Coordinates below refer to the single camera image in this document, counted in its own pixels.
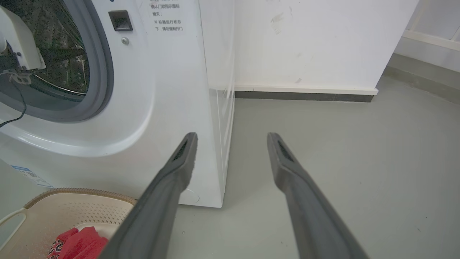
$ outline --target laundry basket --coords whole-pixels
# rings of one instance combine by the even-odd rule
[[[0,247],[0,258],[44,259],[56,237],[71,228],[94,226],[110,238],[133,208],[136,200],[121,194],[82,188],[58,188],[32,199],[17,215],[25,218]]]

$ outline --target blue and white sticker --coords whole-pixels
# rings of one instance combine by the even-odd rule
[[[21,172],[25,177],[33,181],[36,185],[40,185],[43,187],[54,188],[49,183],[45,182],[45,180],[41,179],[38,175],[34,174],[29,168],[20,167],[12,165],[12,168]]]

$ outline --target wire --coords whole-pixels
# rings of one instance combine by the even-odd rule
[[[21,113],[21,116],[17,117],[16,119],[12,119],[12,120],[9,120],[9,121],[5,121],[5,122],[3,122],[2,124],[0,124],[0,128],[3,127],[3,126],[5,126],[5,125],[7,125],[7,124],[10,123],[10,122],[17,121],[17,120],[21,119],[21,118],[24,116],[24,114],[26,113],[27,105],[26,105],[26,101],[24,100],[23,94],[22,94],[21,90],[20,90],[14,83],[13,83],[12,85],[14,86],[14,88],[17,89],[17,91],[18,91],[19,94],[21,95],[21,99],[23,100],[23,104],[24,104],[24,110],[23,110],[23,112]]]

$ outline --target washing machine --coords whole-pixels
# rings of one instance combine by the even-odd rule
[[[196,132],[195,168],[179,202],[222,206],[234,0],[0,6],[0,159],[41,186],[138,198]]]

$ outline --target basket rim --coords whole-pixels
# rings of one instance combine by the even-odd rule
[[[49,191],[46,191],[36,196],[31,201],[29,201],[26,205],[24,205],[24,208],[30,209],[35,203],[39,202],[40,200],[48,196],[54,195],[54,194],[89,194],[89,195],[96,195],[96,196],[102,196],[102,197],[122,200],[128,203],[131,203],[133,206],[136,204],[136,200],[132,197],[129,197],[123,194],[112,193],[108,191],[87,189],[87,188],[56,188],[56,189],[51,189]]]

